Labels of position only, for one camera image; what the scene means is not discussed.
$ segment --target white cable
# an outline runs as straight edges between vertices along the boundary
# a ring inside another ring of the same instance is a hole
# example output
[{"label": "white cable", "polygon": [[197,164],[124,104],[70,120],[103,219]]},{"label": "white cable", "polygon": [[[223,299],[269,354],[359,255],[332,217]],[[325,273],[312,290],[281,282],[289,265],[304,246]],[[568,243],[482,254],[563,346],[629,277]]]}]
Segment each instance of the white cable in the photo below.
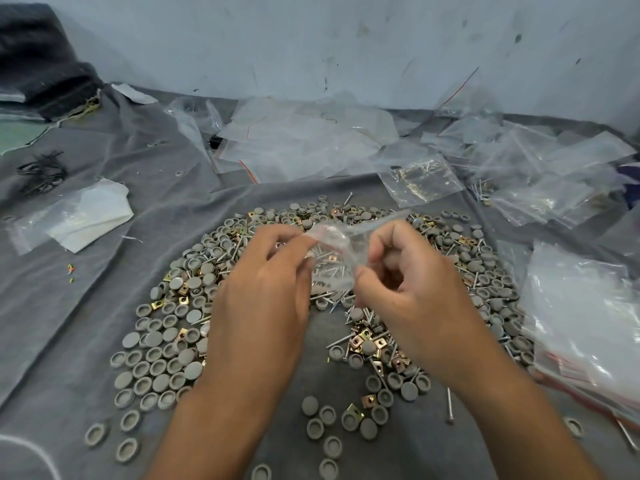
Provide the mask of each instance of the white cable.
[{"label": "white cable", "polygon": [[14,445],[18,445],[18,446],[24,446],[25,448],[30,449],[44,461],[45,465],[49,469],[49,473],[51,473],[51,476],[53,477],[53,480],[62,480],[62,475],[60,475],[60,472],[58,471],[56,464],[53,463],[53,459],[48,455],[46,451],[44,451],[36,443],[32,443],[29,440],[25,438],[20,438],[18,436],[0,434],[0,442],[2,441],[5,441],[7,443],[13,443]]}]

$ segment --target gray fabric sheet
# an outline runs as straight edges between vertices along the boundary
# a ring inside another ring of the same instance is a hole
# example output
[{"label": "gray fabric sheet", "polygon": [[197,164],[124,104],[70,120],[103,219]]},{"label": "gray fabric sheet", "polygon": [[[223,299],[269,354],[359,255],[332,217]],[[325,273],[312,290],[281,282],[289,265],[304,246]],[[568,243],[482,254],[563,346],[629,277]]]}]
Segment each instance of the gray fabric sheet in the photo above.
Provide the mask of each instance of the gray fabric sheet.
[{"label": "gray fabric sheet", "polygon": [[[167,143],[147,146],[160,140]],[[33,152],[53,149],[65,151],[63,161],[72,174],[69,181],[48,196],[30,201],[16,198],[13,168]],[[173,120],[158,105],[134,107],[111,91],[99,113],[52,131],[34,148],[9,154],[0,165],[0,215],[25,215],[54,201],[59,193],[93,183],[96,175],[124,181],[131,190],[135,217],[78,255],[50,242],[18,258],[10,251],[6,235],[0,235],[4,249],[0,257],[4,269],[0,278],[4,291],[0,433],[39,444],[65,479],[139,478],[151,461],[172,412],[156,410],[145,415],[135,433],[142,444],[139,457],[128,466],[117,465],[114,451],[124,439],[117,426],[122,411],[113,405],[117,372],[108,361],[121,350],[122,337],[133,330],[135,307],[148,302],[148,291],[182,250],[224,218],[257,205],[279,209],[292,201],[315,201],[319,194],[339,201],[354,192],[353,203],[393,207],[375,175],[222,190],[203,156],[177,133]],[[177,178],[178,170],[186,174]],[[422,210],[437,214],[444,209],[468,213],[472,222],[484,223],[489,241],[532,243],[538,237],[592,255],[598,251],[584,239],[590,233],[598,235],[607,224],[591,222],[572,233],[553,226],[514,228],[462,193]],[[66,270],[70,262],[76,266],[73,283],[68,282]],[[267,462],[276,479],[318,477],[322,446],[306,438],[306,419],[300,412],[304,396],[316,395],[320,404],[331,404],[341,412],[365,393],[364,379],[371,371],[353,371],[346,364],[326,361],[325,345],[343,337],[346,330],[340,308],[333,315],[312,311],[300,366],[252,463]],[[565,394],[548,394],[561,414],[581,421],[586,431],[582,444],[609,478],[637,476],[639,460],[610,421]],[[396,397],[390,421],[374,443],[337,425],[328,428],[328,434],[340,436],[344,443],[341,477],[495,478],[473,419],[455,397],[453,407],[456,424],[448,426],[445,390],[434,384],[427,396],[413,404]],[[110,423],[111,433],[100,448],[89,451],[83,436],[98,421]],[[33,453],[2,443],[0,477],[50,478]]]}]

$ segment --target person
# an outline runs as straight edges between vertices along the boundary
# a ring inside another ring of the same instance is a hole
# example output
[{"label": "person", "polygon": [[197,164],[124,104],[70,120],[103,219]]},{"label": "person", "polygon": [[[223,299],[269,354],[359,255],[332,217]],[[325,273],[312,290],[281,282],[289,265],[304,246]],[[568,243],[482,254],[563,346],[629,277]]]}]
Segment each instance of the person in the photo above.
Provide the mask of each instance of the person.
[{"label": "person", "polygon": [[[286,242],[276,252],[276,243]],[[263,226],[214,299],[207,361],[182,396],[148,479],[240,478],[296,369],[316,241]],[[543,391],[485,327],[451,261],[405,221],[371,236],[356,302],[382,318],[418,366],[460,398],[501,479],[602,479]]]}]

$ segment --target white wall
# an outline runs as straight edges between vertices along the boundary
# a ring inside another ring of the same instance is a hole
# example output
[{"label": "white wall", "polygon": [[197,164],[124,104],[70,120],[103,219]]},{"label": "white wall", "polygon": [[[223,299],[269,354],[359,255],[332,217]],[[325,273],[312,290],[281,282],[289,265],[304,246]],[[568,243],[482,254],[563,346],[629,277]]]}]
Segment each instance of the white wall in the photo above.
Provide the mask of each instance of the white wall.
[{"label": "white wall", "polygon": [[107,81],[432,108],[480,66],[506,112],[640,127],[640,0],[20,1]]}]

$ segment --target person's left hand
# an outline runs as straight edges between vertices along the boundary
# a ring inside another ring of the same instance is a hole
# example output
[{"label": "person's left hand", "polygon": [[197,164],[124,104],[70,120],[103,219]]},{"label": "person's left hand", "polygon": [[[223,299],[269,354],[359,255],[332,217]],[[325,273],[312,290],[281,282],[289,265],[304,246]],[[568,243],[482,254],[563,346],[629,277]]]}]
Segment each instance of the person's left hand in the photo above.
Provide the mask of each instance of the person's left hand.
[{"label": "person's left hand", "polygon": [[[286,245],[276,250],[277,242]],[[305,256],[315,244],[293,226],[258,229],[213,300],[207,364],[194,391],[275,407],[302,350],[314,268]]]}]

